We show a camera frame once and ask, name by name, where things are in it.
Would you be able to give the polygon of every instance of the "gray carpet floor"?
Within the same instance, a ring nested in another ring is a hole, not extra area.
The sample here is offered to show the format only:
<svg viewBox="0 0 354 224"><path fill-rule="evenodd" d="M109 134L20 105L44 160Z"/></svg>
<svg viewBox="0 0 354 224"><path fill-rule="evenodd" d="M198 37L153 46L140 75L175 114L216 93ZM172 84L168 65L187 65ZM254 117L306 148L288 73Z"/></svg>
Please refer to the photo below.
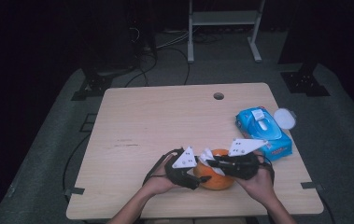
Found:
<svg viewBox="0 0 354 224"><path fill-rule="evenodd" d="M297 71L299 64L277 64L287 33L259 32L257 45L262 63L251 55L247 33L214 35L219 41L195 45L195 62L187 64L181 50L186 42L158 52L156 65L146 73L149 86L265 82L279 107L292 110L297 125L290 132L312 180L321 185L320 192L331 208L336 223L354 223L354 103L344 91L337 76L321 64L314 76L331 96L307 97L290 93L280 72ZM161 45L176 35L157 34ZM142 69L155 61L141 58ZM140 70L116 77L111 88L124 88ZM65 216L65 187L72 188L78 176L87 140L80 130L88 114L97 113L101 97L71 101L84 75L79 69L71 74L43 123L12 186L0 204L0 223L83 223ZM145 86L143 76L128 87ZM313 216L295 216L299 223L332 223L330 211ZM89 220L89 223L103 220ZM268 223L259 217L260 223Z"/></svg>

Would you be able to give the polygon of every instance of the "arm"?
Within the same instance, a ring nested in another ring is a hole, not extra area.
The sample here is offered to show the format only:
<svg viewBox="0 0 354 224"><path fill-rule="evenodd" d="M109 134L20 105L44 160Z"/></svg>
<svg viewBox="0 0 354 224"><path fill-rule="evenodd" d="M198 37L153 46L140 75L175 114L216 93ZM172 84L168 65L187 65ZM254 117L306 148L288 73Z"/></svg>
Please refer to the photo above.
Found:
<svg viewBox="0 0 354 224"><path fill-rule="evenodd" d="M261 203L277 224L295 224L296 221L277 198L273 188L270 172L260 168L258 173L249 180L236 178L235 181L243 187L248 195Z"/></svg>
<svg viewBox="0 0 354 224"><path fill-rule="evenodd" d="M107 222L107 224L115 223L133 223L142 213L145 204L153 196L157 194L166 193L169 189L178 187L174 185L166 176L164 166L171 159L169 156L159 166L156 172L153 174L144 186L125 204L122 209Z"/></svg>

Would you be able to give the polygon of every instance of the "forearm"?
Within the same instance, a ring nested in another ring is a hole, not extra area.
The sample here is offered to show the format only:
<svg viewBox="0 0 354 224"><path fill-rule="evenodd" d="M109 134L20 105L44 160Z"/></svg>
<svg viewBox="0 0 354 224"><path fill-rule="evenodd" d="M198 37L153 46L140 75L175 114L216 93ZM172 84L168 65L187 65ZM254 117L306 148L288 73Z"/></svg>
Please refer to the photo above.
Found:
<svg viewBox="0 0 354 224"><path fill-rule="evenodd" d="M264 204L276 224L296 224L296 221L279 200Z"/></svg>
<svg viewBox="0 0 354 224"><path fill-rule="evenodd" d="M153 196L144 188L140 189L107 224L133 223L142 213L147 201Z"/></svg>

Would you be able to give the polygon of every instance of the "light wood tabletop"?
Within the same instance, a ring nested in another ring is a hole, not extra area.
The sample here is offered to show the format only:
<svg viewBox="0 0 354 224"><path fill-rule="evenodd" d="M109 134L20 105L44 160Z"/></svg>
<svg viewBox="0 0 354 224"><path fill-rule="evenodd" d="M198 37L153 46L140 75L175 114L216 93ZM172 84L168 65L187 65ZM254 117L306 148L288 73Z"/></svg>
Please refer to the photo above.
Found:
<svg viewBox="0 0 354 224"><path fill-rule="evenodd" d="M217 100L215 93L224 98ZM235 116L243 109L278 105L265 83L109 89L101 103L66 215L70 219L113 217L139 190L147 172L168 151L191 146L228 149L242 138ZM290 132L285 133L292 139ZM319 214L323 206L298 149L273 162L278 198L292 214ZM234 183L229 189L171 189L149 200L142 218L244 217L266 215Z"/></svg>

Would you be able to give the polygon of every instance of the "orange pumpkin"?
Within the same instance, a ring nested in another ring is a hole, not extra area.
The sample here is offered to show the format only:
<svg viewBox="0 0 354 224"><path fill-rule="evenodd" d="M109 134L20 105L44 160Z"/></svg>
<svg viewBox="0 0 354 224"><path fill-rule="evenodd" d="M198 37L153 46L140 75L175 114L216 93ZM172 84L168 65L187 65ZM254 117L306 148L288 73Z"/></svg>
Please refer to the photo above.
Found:
<svg viewBox="0 0 354 224"><path fill-rule="evenodd" d="M212 155L214 155L214 156L223 156L223 155L227 155L229 150L227 150L227 149L214 149L214 150L211 150L211 152L212 152ZM215 173L215 171L211 167L208 167L208 166L202 164L200 161L198 161L197 166L193 168L193 173L197 177L206 176L206 175L212 176L205 183L201 184L202 187L207 188L207 189L227 189L234 182L233 178Z"/></svg>

